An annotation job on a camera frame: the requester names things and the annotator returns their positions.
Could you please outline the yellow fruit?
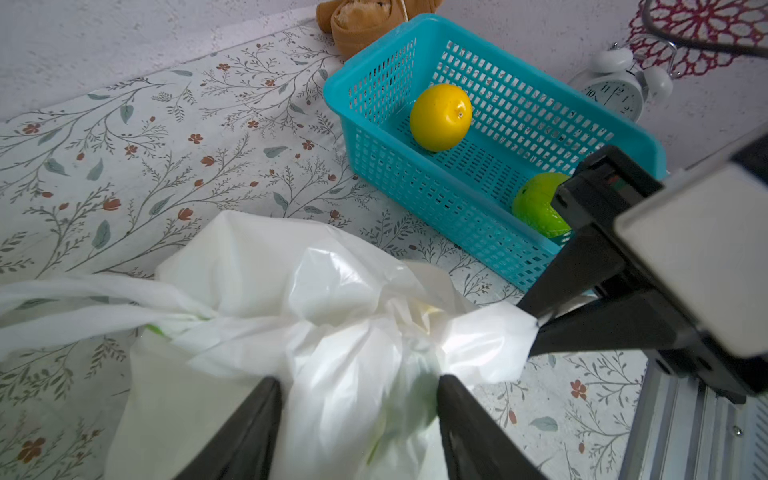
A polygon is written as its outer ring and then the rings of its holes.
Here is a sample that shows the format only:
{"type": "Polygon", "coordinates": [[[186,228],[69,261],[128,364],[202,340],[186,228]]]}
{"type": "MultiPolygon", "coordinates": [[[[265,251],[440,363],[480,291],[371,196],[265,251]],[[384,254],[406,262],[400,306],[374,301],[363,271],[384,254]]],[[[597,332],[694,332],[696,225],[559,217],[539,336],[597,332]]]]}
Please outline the yellow fruit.
{"type": "Polygon", "coordinates": [[[438,84],[425,90],[410,114],[414,140],[430,152],[457,146],[467,135],[473,117],[468,94],[460,87],[438,84]]]}

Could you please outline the white alarm clock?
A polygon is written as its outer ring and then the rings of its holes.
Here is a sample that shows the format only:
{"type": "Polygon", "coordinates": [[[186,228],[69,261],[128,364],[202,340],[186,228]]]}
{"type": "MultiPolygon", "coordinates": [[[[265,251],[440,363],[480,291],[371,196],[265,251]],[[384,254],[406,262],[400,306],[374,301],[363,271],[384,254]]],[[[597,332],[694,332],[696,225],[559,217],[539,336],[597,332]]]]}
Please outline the white alarm clock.
{"type": "Polygon", "coordinates": [[[638,67],[628,47],[596,53],[569,85],[632,122],[641,119],[647,105],[664,102],[673,93],[671,74],[660,66],[638,67]]]}

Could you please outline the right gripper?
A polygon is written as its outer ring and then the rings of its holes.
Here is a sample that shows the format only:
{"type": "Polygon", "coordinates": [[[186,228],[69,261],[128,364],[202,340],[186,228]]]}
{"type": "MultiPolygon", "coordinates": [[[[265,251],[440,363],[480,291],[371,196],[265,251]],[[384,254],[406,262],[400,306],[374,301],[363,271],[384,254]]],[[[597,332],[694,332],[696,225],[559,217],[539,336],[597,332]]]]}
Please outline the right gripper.
{"type": "Polygon", "coordinates": [[[573,235],[517,304],[537,318],[551,314],[529,355],[647,350],[665,372],[698,377],[735,402],[765,393],[767,353],[734,357],[699,330],[615,232],[620,214],[661,188],[606,146],[557,189],[554,206],[573,235]]]}

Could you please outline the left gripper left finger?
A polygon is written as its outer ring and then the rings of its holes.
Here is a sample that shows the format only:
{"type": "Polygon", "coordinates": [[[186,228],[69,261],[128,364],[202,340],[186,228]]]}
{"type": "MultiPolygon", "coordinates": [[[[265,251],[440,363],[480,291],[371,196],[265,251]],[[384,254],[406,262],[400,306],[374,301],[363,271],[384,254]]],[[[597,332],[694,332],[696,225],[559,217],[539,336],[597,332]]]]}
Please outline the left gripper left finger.
{"type": "Polygon", "coordinates": [[[267,479],[281,414],[280,382],[265,377],[176,479],[267,479]]]}

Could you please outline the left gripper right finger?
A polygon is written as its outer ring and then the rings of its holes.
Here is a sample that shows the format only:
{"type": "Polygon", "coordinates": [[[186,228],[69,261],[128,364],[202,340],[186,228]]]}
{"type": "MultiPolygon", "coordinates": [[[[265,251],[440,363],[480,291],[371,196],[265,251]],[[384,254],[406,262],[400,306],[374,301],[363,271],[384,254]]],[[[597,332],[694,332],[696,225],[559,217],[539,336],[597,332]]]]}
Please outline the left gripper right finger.
{"type": "Polygon", "coordinates": [[[453,375],[439,378],[437,415],[449,479],[544,477],[453,375]]]}

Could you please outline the teal plastic basket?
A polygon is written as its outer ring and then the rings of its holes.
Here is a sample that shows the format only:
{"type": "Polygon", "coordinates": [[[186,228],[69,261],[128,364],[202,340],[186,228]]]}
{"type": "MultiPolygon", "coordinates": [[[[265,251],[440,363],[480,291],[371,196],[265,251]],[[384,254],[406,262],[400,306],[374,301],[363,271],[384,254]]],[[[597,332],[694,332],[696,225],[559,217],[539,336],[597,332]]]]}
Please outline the teal plastic basket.
{"type": "Polygon", "coordinates": [[[667,172],[663,147],[647,131],[434,14],[348,60],[326,81],[324,98],[340,117],[356,174],[522,290],[563,244],[513,216],[526,182],[571,174],[606,145],[655,178],[667,172]],[[409,121],[414,102],[436,84],[462,88],[473,115],[456,147],[431,153],[409,121]]]}

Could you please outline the brown teddy bear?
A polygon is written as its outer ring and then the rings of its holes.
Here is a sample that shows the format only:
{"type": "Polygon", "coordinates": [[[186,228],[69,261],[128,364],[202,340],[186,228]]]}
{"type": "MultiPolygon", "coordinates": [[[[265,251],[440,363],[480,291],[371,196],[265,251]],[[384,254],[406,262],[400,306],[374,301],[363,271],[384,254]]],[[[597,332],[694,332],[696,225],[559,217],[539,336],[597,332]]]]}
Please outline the brown teddy bear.
{"type": "Polygon", "coordinates": [[[316,20],[332,35],[344,61],[379,38],[424,13],[435,13],[443,0],[338,0],[320,3],[316,20]]]}

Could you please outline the white plastic bag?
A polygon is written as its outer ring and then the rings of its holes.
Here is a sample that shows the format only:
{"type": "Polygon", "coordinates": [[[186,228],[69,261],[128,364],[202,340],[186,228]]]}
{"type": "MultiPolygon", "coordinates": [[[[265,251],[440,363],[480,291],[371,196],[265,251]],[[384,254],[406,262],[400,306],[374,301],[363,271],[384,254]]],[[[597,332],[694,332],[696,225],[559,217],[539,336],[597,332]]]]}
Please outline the white plastic bag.
{"type": "Polygon", "coordinates": [[[1,289],[1,352],[143,327],[109,479],[170,479],[248,393],[284,392],[273,479],[443,479],[437,385],[516,380],[535,317],[476,307],[450,276],[314,221],[218,214],[151,280],[1,289]]]}

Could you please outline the green apple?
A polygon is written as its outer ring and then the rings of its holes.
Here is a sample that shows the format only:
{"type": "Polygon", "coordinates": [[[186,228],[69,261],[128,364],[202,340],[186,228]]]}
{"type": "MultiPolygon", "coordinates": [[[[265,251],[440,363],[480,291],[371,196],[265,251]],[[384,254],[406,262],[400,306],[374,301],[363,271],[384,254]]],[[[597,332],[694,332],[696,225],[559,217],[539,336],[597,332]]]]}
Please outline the green apple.
{"type": "Polygon", "coordinates": [[[531,178],[517,193],[512,214],[546,238],[565,235],[571,227],[552,207],[557,188],[568,180],[562,173],[541,173],[531,178]]]}

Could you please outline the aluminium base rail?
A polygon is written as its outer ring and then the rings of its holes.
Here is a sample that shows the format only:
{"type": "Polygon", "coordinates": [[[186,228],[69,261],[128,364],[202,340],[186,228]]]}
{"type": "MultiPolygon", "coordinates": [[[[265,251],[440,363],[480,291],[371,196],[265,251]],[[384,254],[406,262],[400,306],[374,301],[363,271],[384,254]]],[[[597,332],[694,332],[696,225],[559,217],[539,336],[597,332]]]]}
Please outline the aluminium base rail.
{"type": "Polygon", "coordinates": [[[691,377],[650,366],[621,479],[765,479],[767,397],[734,404],[691,377]]]}

